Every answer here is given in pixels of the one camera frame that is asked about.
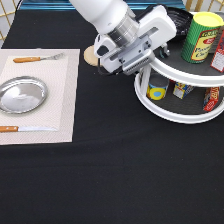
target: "white placemat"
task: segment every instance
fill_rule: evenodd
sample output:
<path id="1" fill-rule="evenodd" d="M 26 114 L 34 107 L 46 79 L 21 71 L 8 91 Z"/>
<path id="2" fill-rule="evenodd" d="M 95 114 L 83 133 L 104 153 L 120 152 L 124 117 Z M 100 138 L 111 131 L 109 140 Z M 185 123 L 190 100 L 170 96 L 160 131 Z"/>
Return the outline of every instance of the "white placemat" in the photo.
<path id="1" fill-rule="evenodd" d="M 15 64 L 15 57 L 48 56 L 64 52 L 57 61 Z M 34 76 L 46 83 L 49 96 L 36 110 L 21 115 L 0 112 L 0 126 L 48 126 L 56 132 L 0 133 L 0 144 L 72 141 L 79 50 L 0 50 L 0 84 L 18 76 Z"/>
<path id="2" fill-rule="evenodd" d="M 60 60 L 27 63 L 13 62 L 16 57 L 18 56 L 8 57 L 0 75 L 0 85 L 12 78 L 31 76 L 47 85 L 48 96 L 40 107 L 27 113 L 6 114 L 0 111 L 0 126 L 46 126 L 59 129 L 68 56 Z"/>

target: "food can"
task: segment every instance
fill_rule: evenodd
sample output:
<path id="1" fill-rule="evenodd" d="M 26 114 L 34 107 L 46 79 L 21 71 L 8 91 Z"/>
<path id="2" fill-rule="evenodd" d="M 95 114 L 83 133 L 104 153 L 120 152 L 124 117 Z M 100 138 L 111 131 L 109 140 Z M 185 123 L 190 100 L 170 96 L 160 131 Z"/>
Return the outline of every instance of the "food can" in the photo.
<path id="1" fill-rule="evenodd" d="M 153 100 L 161 100 L 166 96 L 169 79 L 159 73 L 152 73 L 149 78 L 147 97 Z"/>
<path id="2" fill-rule="evenodd" d="M 223 19 L 211 12 L 194 15 L 181 56 L 190 63 L 201 63 L 208 56 Z"/>

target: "metal plate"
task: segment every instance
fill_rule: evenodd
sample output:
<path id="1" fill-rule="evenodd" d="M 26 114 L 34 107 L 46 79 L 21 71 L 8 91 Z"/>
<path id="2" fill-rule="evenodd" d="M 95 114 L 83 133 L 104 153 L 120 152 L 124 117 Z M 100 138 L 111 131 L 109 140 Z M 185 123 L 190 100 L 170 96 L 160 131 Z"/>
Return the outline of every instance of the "metal plate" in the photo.
<path id="1" fill-rule="evenodd" d="M 22 76 L 11 79 L 0 86 L 0 110 L 21 114 L 40 106 L 48 94 L 41 80 Z"/>

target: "small round object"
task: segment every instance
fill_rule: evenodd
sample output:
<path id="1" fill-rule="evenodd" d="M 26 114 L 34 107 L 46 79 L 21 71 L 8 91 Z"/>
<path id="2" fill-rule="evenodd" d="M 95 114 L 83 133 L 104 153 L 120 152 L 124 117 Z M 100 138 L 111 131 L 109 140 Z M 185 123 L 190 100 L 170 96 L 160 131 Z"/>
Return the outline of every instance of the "small round object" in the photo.
<path id="1" fill-rule="evenodd" d="M 0 86 L 0 110 L 21 114 L 40 106 L 48 94 L 41 80 L 22 76 L 11 79 Z"/>
<path id="2" fill-rule="evenodd" d="M 98 58 L 94 55 L 94 46 L 90 46 L 85 50 L 84 60 L 92 66 L 98 66 Z"/>

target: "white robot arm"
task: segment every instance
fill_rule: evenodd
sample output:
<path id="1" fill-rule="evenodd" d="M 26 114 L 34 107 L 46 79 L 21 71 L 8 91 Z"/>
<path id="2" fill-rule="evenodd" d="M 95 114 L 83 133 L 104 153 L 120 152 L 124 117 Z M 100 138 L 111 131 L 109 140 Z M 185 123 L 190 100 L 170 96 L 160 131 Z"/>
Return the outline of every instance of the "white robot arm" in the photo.
<path id="1" fill-rule="evenodd" d="M 120 67 L 126 75 L 138 72 L 155 59 L 153 50 L 167 49 L 166 42 L 176 35 L 176 26 L 161 5 L 137 19 L 123 0 L 70 2 L 98 31 L 94 54 L 110 73 Z"/>

